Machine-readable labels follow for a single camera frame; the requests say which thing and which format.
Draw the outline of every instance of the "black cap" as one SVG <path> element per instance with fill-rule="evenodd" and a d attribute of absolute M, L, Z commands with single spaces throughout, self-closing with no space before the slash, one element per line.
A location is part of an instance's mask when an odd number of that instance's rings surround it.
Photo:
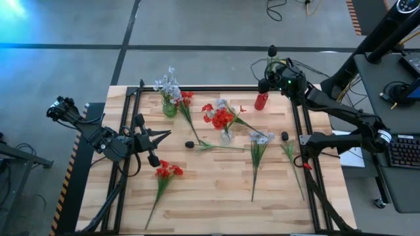
<path fill-rule="evenodd" d="M 288 141 L 289 140 L 289 134 L 286 131 L 282 132 L 282 140 Z"/>
<path fill-rule="evenodd" d="M 277 55 L 277 48 L 274 45 L 269 46 L 268 48 L 268 56 L 273 57 Z"/>
<path fill-rule="evenodd" d="M 185 146 L 188 148 L 193 148 L 194 147 L 194 142 L 193 141 L 187 141 L 185 142 Z"/>
<path fill-rule="evenodd" d="M 263 94 L 270 90 L 270 83 L 266 79 L 258 81 L 258 92 Z"/>

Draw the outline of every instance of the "green glass vase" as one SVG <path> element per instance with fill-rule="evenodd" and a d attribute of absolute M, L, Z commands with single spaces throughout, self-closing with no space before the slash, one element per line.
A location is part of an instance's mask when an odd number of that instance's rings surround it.
<path fill-rule="evenodd" d="M 172 118 L 177 114 L 178 109 L 174 104 L 162 101 L 162 111 L 166 117 Z"/>

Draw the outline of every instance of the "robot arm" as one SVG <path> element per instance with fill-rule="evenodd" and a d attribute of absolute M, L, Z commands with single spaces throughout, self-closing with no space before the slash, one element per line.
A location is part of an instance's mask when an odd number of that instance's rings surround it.
<path fill-rule="evenodd" d="M 102 127 L 98 124 L 103 119 L 104 114 L 100 118 L 86 121 L 80 116 L 79 110 L 74 106 L 73 99 L 63 98 L 61 96 L 47 110 L 47 117 L 59 123 L 63 121 L 72 124 L 75 129 L 81 132 L 86 138 L 87 143 L 97 153 L 103 152 L 111 161 L 120 161 L 126 156 L 148 151 L 150 154 L 148 160 L 153 167 L 160 165 L 158 157 L 154 154 L 154 150 L 158 148 L 158 144 L 164 138 L 171 134 L 170 130 L 152 131 L 149 128 L 145 128 L 143 115 L 138 114 L 135 116 L 135 125 L 136 127 L 140 127 L 141 133 L 135 134 L 130 128 L 124 127 L 130 132 L 130 135 L 119 135 L 110 127 Z M 160 134 L 162 136 L 155 140 L 149 140 L 149 137 Z"/>
<path fill-rule="evenodd" d="M 264 79 L 259 82 L 260 92 L 269 88 L 277 88 L 282 95 L 311 111 L 323 111 L 340 118 L 357 129 L 349 135 L 325 135 L 315 132 L 312 135 L 299 137 L 308 154 L 317 157 L 321 150 L 327 147 L 338 148 L 341 152 L 353 147 L 362 147 L 370 152 L 379 153 L 387 149 L 390 142 L 389 129 L 376 115 L 364 113 L 349 106 L 338 103 L 326 93 L 317 89 L 306 80 L 304 73 L 293 65 L 288 58 L 269 63 L 264 73 Z"/>

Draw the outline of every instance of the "red bottle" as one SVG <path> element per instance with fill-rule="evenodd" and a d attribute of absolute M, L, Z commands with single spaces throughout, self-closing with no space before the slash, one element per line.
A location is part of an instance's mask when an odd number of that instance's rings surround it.
<path fill-rule="evenodd" d="M 258 94 L 257 99 L 255 100 L 255 109 L 262 110 L 265 107 L 265 104 L 268 100 L 268 93 Z"/>

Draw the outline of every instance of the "white label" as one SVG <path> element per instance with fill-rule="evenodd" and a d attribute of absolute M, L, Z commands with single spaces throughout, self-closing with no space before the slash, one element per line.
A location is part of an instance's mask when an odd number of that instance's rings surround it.
<path fill-rule="evenodd" d="M 387 136 L 385 136 L 385 135 L 383 135 L 383 134 L 381 134 L 381 136 L 380 136 L 383 140 L 385 140 L 385 141 L 387 141 L 388 143 L 390 143 L 391 142 L 391 140 L 387 137 Z"/>
<path fill-rule="evenodd" d="M 413 136 L 411 135 L 398 135 L 399 138 L 409 138 L 409 139 L 414 139 Z"/>
<path fill-rule="evenodd" d="M 392 136 L 391 136 L 391 134 L 390 133 L 388 133 L 387 131 L 385 131 L 385 130 L 378 130 L 378 133 L 379 134 L 383 134 L 383 135 L 385 135 L 387 138 L 388 138 L 388 142 L 391 142 L 391 138 L 392 138 Z"/>

